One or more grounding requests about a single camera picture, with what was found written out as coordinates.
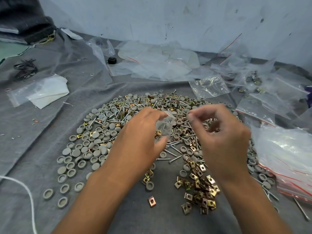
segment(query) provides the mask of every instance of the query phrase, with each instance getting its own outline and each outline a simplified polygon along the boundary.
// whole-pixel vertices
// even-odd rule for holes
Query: gray fabric sheet
[[[37,59],[35,63],[40,72],[25,82],[13,82],[12,66],[19,63],[20,59],[29,58]],[[33,80],[50,76],[52,72],[68,79],[69,95],[42,110],[35,108],[30,102],[17,108],[11,106],[5,95],[5,88],[16,89]],[[0,133],[5,134],[0,137],[0,174],[7,174],[28,185],[34,198],[37,230],[41,234],[50,233],[61,220],[77,197],[73,186],[78,182],[85,182],[85,176],[91,171],[91,165],[88,164],[74,178],[67,180],[71,186],[71,191],[66,195],[70,204],[59,210],[57,201],[61,197],[61,185],[57,183],[57,169],[60,165],[56,163],[56,159],[62,155],[69,136],[76,133],[76,128],[82,124],[86,114],[93,108],[100,108],[114,97],[128,93],[144,94],[160,89],[170,93],[176,89],[178,94],[195,97],[188,82],[157,82],[130,76],[111,79],[83,40],[70,40],[60,32],[57,32],[54,42],[6,60],[0,65],[0,82]],[[234,104],[228,95],[213,98],[211,101]],[[39,122],[32,125],[34,118]],[[147,192],[139,181],[121,204],[109,233],[173,234],[189,233],[190,230],[201,233],[240,233],[223,193],[217,197],[217,209],[208,216],[201,216],[197,207],[193,208],[190,215],[183,214],[181,204],[185,203],[185,191],[174,187],[182,165],[181,159],[171,165],[166,161],[157,161],[153,178],[154,190]],[[55,195],[51,200],[44,201],[42,194],[48,188],[53,188]],[[274,205],[294,232],[311,233],[311,224],[304,220],[296,204],[276,190],[273,192],[280,199],[280,202],[273,201]],[[157,204],[150,208],[147,199],[152,195]],[[312,217],[312,210],[308,206],[303,207]],[[29,197],[23,187],[12,181],[5,180],[0,183],[0,233],[32,233]]]

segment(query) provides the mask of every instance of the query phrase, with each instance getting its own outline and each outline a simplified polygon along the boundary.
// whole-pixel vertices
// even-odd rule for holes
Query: white cable
[[[30,192],[29,188],[23,183],[23,182],[20,182],[19,180],[17,179],[14,179],[14,178],[11,178],[11,177],[4,177],[4,176],[0,176],[0,178],[3,178],[3,179],[7,179],[7,180],[11,180],[11,181],[14,181],[18,184],[20,184],[21,186],[23,186],[28,194],[29,194],[29,197],[30,197],[30,205],[32,207],[32,224],[33,224],[33,232],[34,234],[37,234],[37,230],[36,230],[36,223],[35,223],[35,208],[34,208],[34,200],[32,199],[32,193]]]

